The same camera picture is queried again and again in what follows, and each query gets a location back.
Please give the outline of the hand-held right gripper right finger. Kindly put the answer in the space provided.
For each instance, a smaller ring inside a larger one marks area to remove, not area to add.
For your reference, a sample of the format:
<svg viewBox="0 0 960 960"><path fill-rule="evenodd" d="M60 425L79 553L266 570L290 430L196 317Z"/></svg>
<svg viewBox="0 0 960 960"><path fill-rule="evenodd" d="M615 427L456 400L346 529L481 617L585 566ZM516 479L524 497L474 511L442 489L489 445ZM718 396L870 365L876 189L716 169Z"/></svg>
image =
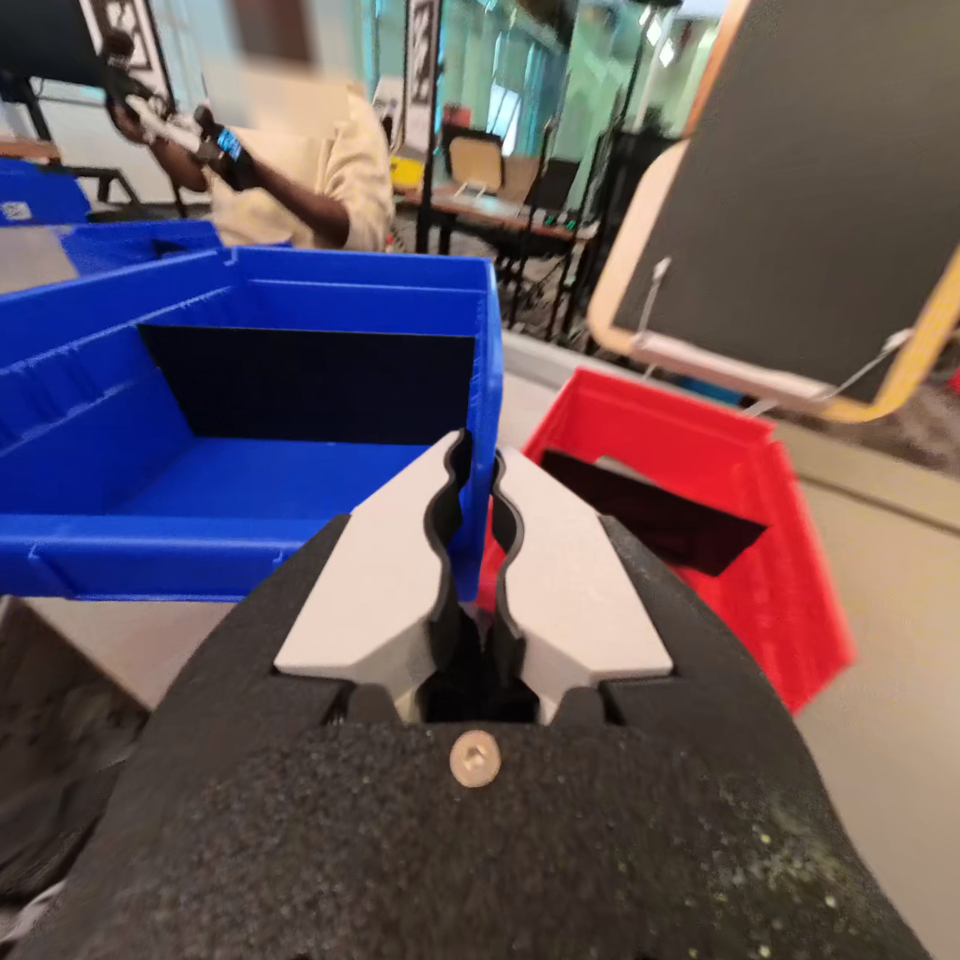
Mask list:
<svg viewBox="0 0 960 960"><path fill-rule="evenodd" d="M509 713L548 725L573 690L674 668L599 513L520 450L497 450L495 577L487 656Z"/></svg>

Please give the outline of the red plastic bin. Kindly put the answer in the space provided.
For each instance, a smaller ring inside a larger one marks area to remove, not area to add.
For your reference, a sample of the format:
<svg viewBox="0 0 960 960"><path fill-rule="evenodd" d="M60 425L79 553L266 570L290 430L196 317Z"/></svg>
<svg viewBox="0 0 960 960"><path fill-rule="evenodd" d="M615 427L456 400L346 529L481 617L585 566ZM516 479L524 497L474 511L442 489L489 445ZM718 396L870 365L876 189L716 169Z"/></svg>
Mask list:
<svg viewBox="0 0 960 960"><path fill-rule="evenodd" d="M798 716L856 659L822 541L784 445L732 408L578 368L546 399L503 380L498 446L540 462L557 450L607 458L654 486L764 526L712 577L666 565L724 620Z"/></svg>

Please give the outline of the black-white marker tag board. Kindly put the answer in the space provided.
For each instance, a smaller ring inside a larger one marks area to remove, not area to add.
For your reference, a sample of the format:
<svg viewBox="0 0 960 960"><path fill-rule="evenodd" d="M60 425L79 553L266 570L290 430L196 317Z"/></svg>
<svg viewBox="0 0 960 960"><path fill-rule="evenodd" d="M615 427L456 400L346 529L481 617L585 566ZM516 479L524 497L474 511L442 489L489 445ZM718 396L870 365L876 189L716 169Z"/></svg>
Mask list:
<svg viewBox="0 0 960 960"><path fill-rule="evenodd" d="M150 3L78 1L78 10L86 39L73 84L141 99L159 118L172 119L176 96Z"/></svg>

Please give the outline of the blue plastic bin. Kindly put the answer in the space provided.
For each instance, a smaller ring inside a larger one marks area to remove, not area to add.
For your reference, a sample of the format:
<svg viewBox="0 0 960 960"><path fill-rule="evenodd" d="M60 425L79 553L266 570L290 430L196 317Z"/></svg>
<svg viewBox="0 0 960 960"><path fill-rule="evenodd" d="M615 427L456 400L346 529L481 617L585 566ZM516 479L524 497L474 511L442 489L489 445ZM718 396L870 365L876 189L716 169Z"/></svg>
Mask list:
<svg viewBox="0 0 960 960"><path fill-rule="evenodd" d="M434 445L199 438L151 324L474 337L483 407L452 547L474 598L502 399L492 262L283 246L2 295L2 594L237 601Z"/></svg>
<svg viewBox="0 0 960 960"><path fill-rule="evenodd" d="M80 278L227 248L206 220L89 222L52 231Z"/></svg>

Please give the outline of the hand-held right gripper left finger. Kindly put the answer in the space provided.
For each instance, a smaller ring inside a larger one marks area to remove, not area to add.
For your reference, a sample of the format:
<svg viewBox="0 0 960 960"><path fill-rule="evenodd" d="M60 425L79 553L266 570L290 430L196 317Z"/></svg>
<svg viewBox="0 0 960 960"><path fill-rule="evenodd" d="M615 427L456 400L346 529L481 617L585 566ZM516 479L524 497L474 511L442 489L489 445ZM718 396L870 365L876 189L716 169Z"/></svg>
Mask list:
<svg viewBox="0 0 960 960"><path fill-rule="evenodd" d="M450 545L473 438L452 431L349 515L274 660L279 674L374 686L426 722L481 713L481 641Z"/></svg>

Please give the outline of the black monitor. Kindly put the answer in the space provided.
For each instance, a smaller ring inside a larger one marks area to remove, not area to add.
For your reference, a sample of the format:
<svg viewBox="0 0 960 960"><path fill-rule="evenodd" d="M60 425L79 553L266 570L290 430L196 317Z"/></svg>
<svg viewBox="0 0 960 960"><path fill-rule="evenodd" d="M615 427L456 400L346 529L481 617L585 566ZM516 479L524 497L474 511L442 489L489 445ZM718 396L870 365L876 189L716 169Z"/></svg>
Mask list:
<svg viewBox="0 0 960 960"><path fill-rule="evenodd" d="M101 88L102 70L80 1L2 1L1 69Z"/></svg>

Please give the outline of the blue bin with white label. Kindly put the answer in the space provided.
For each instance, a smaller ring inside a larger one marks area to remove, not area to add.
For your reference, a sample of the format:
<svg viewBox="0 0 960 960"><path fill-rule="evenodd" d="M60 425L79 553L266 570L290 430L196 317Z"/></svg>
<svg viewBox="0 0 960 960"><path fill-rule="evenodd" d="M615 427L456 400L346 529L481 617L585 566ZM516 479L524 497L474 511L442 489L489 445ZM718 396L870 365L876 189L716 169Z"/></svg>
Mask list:
<svg viewBox="0 0 960 960"><path fill-rule="evenodd" d="M82 225L89 214L89 198L73 176L1 157L2 228Z"/></svg>

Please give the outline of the black bin divider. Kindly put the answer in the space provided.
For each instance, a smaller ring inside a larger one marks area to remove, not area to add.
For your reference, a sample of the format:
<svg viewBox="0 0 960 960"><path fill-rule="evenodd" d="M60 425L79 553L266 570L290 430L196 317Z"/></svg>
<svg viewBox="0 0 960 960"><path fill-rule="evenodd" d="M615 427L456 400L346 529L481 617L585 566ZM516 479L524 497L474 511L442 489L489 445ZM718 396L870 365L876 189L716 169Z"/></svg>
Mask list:
<svg viewBox="0 0 960 960"><path fill-rule="evenodd" d="M708 577L724 573L767 531L760 522L559 450L547 449L539 465L597 513L620 522L665 563Z"/></svg>
<svg viewBox="0 0 960 960"><path fill-rule="evenodd" d="M430 447L475 430L476 339L422 333L142 323L195 436Z"/></svg>

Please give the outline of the wood-framed black board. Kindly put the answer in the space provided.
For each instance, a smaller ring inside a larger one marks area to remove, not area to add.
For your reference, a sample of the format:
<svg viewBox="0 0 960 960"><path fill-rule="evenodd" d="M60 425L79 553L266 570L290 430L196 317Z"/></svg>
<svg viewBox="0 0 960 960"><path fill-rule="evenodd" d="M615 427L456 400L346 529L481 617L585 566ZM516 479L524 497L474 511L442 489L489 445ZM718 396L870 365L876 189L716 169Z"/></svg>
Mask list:
<svg viewBox="0 0 960 960"><path fill-rule="evenodd" d="M669 257L651 329L715 354L838 386L913 329L824 418L777 406L902 408L958 325L958 41L956 1L726 2L586 308L593 340L654 366L629 342Z"/></svg>

